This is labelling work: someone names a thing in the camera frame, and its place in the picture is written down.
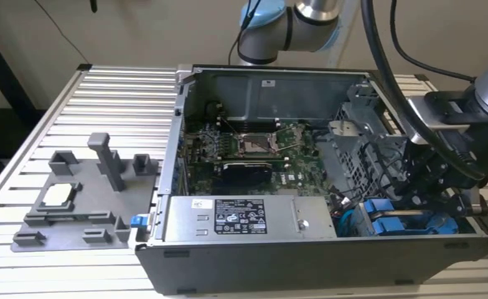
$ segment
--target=black cable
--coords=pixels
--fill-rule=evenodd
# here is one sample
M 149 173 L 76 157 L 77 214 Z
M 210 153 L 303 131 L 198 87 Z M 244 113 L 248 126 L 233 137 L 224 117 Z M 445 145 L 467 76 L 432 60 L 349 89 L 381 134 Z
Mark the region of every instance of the black cable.
M 229 54 L 228 54 L 228 65 L 230 65 L 230 54 L 233 53 L 234 46 L 236 46 L 236 49 L 238 50 L 242 32 L 246 29 L 246 27 L 249 26 L 249 22 L 253 19 L 255 11 L 257 10 L 260 2 L 261 2 L 261 0 L 257 0 L 257 3 L 255 4 L 255 7 L 251 12 L 249 12 L 249 8 L 252 6 L 252 0 L 248 0 L 248 2 L 246 2 L 246 9 L 245 9 L 245 15 L 244 15 L 244 19 L 242 19 L 241 29 L 238 31 L 238 35 L 236 36 L 236 39 L 230 46 L 230 50 L 229 50 Z
M 385 58 L 383 45 L 379 38 L 372 0 L 361 0 L 361 20 L 364 23 L 365 37 L 368 39 L 375 64 L 377 65 L 381 75 L 384 90 L 391 96 L 388 100 L 392 104 L 392 107 L 396 109 L 397 114 L 404 116 L 405 121 L 413 127 L 421 138 L 433 147 L 441 158 L 456 168 L 456 170 L 467 177 L 477 181 L 481 180 L 484 174 L 477 169 L 473 169 L 472 166 L 464 161 L 461 161 L 459 155 L 448 149 L 444 142 L 419 119 L 412 107 L 408 105 L 408 102 L 404 99 L 397 82 L 395 81 L 392 69 L 388 64 L 388 59 Z
M 471 83 L 475 82 L 475 78 L 468 76 L 468 75 L 463 75 L 460 73 L 456 73 L 456 72 L 451 72 L 448 70 L 443 70 L 443 69 L 439 69 L 436 67 L 432 67 L 429 66 L 428 64 L 424 64 L 423 62 L 417 61 L 416 59 L 413 59 L 411 56 L 408 56 L 408 54 L 404 52 L 401 46 L 399 45 L 399 40 L 397 40 L 397 32 L 396 32 L 396 28 L 395 28 L 395 11 L 396 11 L 396 8 L 397 8 L 397 0 L 392 0 L 392 7 L 391 7 L 391 34 L 392 34 L 392 42 L 393 42 L 393 47 L 395 47 L 395 50 L 397 50 L 400 56 L 413 65 L 416 65 L 417 67 L 433 72 L 433 73 L 437 73 L 437 74 L 441 74 L 441 75 L 445 75 L 448 77 L 452 77 L 452 78 L 456 78 L 456 79 L 460 79 L 460 80 L 465 80 L 465 81 L 469 81 Z
M 65 36 L 65 34 L 62 33 L 61 28 L 60 28 L 58 24 L 56 23 L 56 21 L 53 20 L 53 18 L 52 18 L 52 16 L 50 16 L 50 14 L 48 13 L 46 9 L 42 7 L 41 3 L 40 3 L 37 0 L 34 0 L 34 3 L 36 3 L 36 4 L 38 5 L 38 7 L 41 8 L 42 12 L 45 12 L 46 17 L 50 19 L 50 21 L 52 21 L 53 25 L 56 26 L 57 30 L 60 31 L 60 34 L 61 34 L 62 38 L 64 38 L 64 39 L 65 39 L 65 41 L 72 45 L 72 47 L 76 49 L 76 52 L 78 52 L 80 56 L 81 56 L 81 57 L 84 58 L 84 60 L 85 60 L 85 63 L 88 64 L 88 63 L 89 63 L 89 60 L 86 60 L 86 58 L 85 58 L 84 54 L 81 53 L 80 49 L 74 46 L 74 44 L 72 43 L 72 41 L 69 40 L 69 38 L 68 38 L 68 37 Z

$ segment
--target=metal slotted table surface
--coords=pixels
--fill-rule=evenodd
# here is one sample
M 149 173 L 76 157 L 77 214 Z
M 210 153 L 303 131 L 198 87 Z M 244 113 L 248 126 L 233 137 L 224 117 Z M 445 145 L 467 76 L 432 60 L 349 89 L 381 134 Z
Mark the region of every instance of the metal slotted table surface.
M 46 160 L 56 150 L 94 158 L 86 139 L 93 131 L 105 131 L 121 157 L 148 153 L 164 159 L 174 71 L 93 66 L 72 77 L 0 176 L 0 298 L 162 298 L 130 249 L 16 254 L 9 245 L 45 183 Z M 435 90 L 415 76 L 397 75 L 397 80 L 407 96 Z M 488 186 L 483 194 L 488 200 Z M 217 298 L 332 297 L 488 299 L 488 256 L 452 265 L 419 286 L 217 294 Z

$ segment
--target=power cable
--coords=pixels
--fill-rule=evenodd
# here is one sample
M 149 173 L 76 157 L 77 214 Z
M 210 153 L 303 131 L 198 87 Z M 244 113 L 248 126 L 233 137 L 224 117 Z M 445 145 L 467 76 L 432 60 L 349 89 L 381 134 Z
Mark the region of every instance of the power cable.
M 61 28 L 58 26 L 58 24 L 56 23 L 56 21 L 53 20 L 53 17 L 50 16 L 50 14 L 48 13 L 46 9 L 42 7 L 41 3 L 34 0 L 34 3 L 38 5 L 38 7 L 41 8 L 42 12 L 46 14 L 46 17 L 50 19 L 53 25 L 56 26 L 62 38 L 65 39 L 65 41 L 72 45 L 72 47 L 74 48 L 76 52 L 80 54 L 80 56 L 84 58 L 85 63 L 89 63 L 89 60 L 85 58 L 85 55 L 81 53 L 80 49 L 74 46 L 73 42 L 69 40 L 69 38 L 65 36 L 65 34 L 61 31 Z
M 441 74 L 444 76 L 448 76 L 448 77 L 452 77 L 452 78 L 456 78 L 456 79 L 460 79 L 460 80 L 465 80 L 471 83 L 475 82 L 475 78 L 468 76 L 468 75 L 463 75 L 460 73 L 456 73 L 456 72 L 451 72 L 448 70 L 443 70 L 443 69 L 439 69 L 437 67 L 432 67 L 429 66 L 428 64 L 424 64 L 423 62 L 420 62 L 419 60 L 413 59 L 403 50 L 401 48 L 401 45 L 399 45 L 399 40 L 397 40 L 397 31 L 396 31 L 396 28 L 395 28 L 395 11 L 396 11 L 396 8 L 397 8 L 397 0 L 392 0 L 392 6 L 391 6 L 391 34 L 392 34 L 392 42 L 393 42 L 393 47 L 395 47 L 395 50 L 397 50 L 400 56 L 413 65 L 416 65 L 417 67 L 433 72 L 433 73 L 437 73 L 437 74 Z

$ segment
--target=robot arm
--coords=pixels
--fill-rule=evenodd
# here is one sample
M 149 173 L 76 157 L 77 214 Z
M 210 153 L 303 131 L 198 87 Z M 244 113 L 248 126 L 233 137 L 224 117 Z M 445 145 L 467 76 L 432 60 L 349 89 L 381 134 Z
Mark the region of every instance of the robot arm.
M 279 51 L 315 52 L 336 40 L 340 20 L 337 0 L 301 0 L 285 7 L 284 0 L 260 2 L 238 42 L 242 65 L 267 65 Z M 246 5 L 242 7 L 241 24 Z

